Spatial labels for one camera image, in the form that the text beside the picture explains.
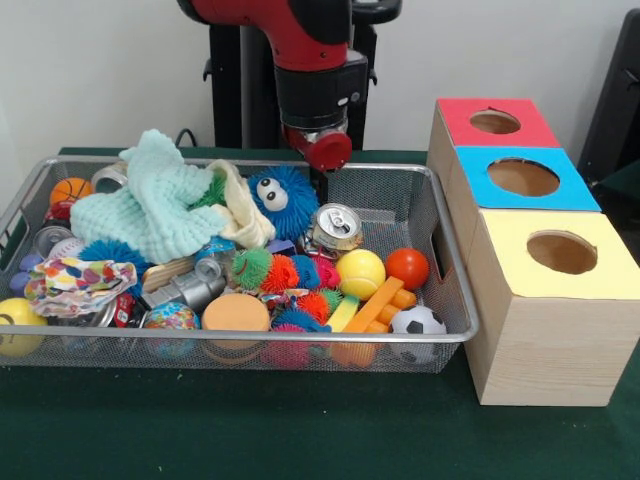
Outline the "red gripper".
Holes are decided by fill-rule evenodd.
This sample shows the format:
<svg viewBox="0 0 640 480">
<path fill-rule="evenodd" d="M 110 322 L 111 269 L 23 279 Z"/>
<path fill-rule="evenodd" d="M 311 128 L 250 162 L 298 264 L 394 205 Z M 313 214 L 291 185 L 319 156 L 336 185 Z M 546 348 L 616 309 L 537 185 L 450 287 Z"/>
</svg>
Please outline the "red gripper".
<svg viewBox="0 0 640 480">
<path fill-rule="evenodd" d="M 309 178 L 318 202 L 324 205 L 328 201 L 328 178 L 322 171 L 341 169 L 352 154 L 352 141 L 342 130 L 331 128 L 319 131 L 307 131 L 282 126 L 285 141 L 298 151 L 313 168 Z"/>
</svg>

